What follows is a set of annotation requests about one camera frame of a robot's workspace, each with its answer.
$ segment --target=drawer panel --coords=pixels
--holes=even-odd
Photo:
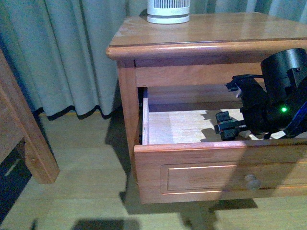
[[[203,96],[193,101],[195,94],[185,93],[192,95],[193,103],[183,97],[188,103],[178,104],[164,103],[160,95],[151,104],[150,92],[162,91],[148,92],[143,101],[143,144],[134,147],[143,203],[307,195],[307,138],[277,139],[282,135],[277,134],[261,140],[247,135],[223,142],[213,125],[228,92],[210,103],[198,101],[206,100]],[[171,97],[167,100],[180,102],[177,93]],[[230,111],[242,119],[238,109]],[[245,188],[248,174],[262,181],[260,190]]]
[[[246,73],[262,74],[260,63],[140,67],[136,68],[136,84],[137,87],[224,84],[232,76]]]
[[[261,188],[276,188],[280,184],[307,184],[307,161],[298,163],[275,163],[260,165],[237,165],[229,163],[205,163],[163,165],[161,167],[161,191],[169,193],[180,190],[246,190],[246,175],[255,175]]]

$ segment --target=drawer knob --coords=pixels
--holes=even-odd
[[[250,174],[250,175],[247,175],[245,178],[244,178],[245,182],[246,182],[246,188],[248,190],[258,190],[261,188],[261,181],[259,179],[256,178],[255,175],[253,174]]]

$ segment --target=grey curtain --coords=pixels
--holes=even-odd
[[[130,15],[147,8],[146,0],[129,0]],[[261,12],[307,23],[307,0],[190,0],[191,13]]]
[[[147,0],[0,0],[0,43],[32,110],[83,115],[120,105],[105,49]],[[262,12],[307,23],[307,0],[191,0],[191,13]]]

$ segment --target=wooden nightstand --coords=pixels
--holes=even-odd
[[[222,142],[212,125],[220,109],[240,116],[224,86],[232,76],[261,74],[263,59],[297,47],[307,49],[307,25],[261,13],[191,15],[175,25],[125,20],[107,55],[118,63],[143,203],[307,195],[306,138]],[[248,175],[259,190],[246,188]]]

